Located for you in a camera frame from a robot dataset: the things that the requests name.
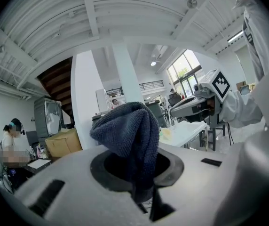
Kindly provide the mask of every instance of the tree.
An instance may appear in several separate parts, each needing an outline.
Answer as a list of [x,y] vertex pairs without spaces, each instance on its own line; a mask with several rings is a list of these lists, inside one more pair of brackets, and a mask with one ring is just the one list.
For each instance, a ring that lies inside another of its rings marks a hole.
[[183,68],[182,70],[180,70],[177,75],[178,75],[178,78],[184,76],[186,73],[188,73],[189,70],[187,68]]

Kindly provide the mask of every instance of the wooden staircase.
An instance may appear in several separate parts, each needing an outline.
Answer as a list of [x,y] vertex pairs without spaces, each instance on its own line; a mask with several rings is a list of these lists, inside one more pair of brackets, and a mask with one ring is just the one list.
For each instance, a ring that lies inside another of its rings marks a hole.
[[72,57],[52,66],[37,78],[51,98],[60,101],[64,112],[74,119],[71,99],[71,67]]

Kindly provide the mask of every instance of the office chair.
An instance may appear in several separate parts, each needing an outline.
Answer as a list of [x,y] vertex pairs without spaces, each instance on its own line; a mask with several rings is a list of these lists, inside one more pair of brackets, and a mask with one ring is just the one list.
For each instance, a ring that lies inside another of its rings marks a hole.
[[178,96],[180,96],[180,95],[175,92],[175,93],[169,95],[169,99],[172,99],[172,98],[175,98],[175,97],[178,97]]
[[179,103],[182,98],[180,95],[176,94],[176,97],[170,98],[168,99],[169,104],[173,107],[174,105],[176,105],[177,103]]

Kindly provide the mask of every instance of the floor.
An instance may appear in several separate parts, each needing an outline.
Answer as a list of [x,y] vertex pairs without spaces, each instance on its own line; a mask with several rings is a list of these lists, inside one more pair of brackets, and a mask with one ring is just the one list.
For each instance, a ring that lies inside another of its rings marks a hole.
[[[261,120],[261,122],[253,125],[248,125],[242,128],[230,128],[231,135],[233,137],[234,143],[238,142],[244,142],[248,137],[250,137],[252,134],[261,131],[264,129],[265,126],[265,120],[264,118]],[[213,141],[213,136],[212,134],[209,134],[209,141]],[[189,144],[189,147],[200,150],[200,151],[205,151],[205,147],[199,147],[199,137],[197,137],[194,141],[192,141]],[[229,134],[228,130],[226,128],[225,130],[225,136],[222,135],[222,130],[217,129],[216,130],[216,151],[218,153],[228,153],[230,149],[229,145]],[[214,152],[212,150],[212,145],[209,144],[209,152]]]

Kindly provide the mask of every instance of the cardboard box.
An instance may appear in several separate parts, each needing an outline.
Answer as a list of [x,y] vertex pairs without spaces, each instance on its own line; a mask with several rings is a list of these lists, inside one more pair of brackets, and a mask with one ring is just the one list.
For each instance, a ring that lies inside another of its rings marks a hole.
[[82,150],[76,128],[67,132],[58,132],[47,138],[46,144],[51,156],[57,158]]
[[241,86],[244,86],[244,85],[246,85],[246,82],[245,82],[245,81],[242,81],[242,82],[236,84],[236,86],[237,86],[237,90],[240,91],[240,87],[241,87]]

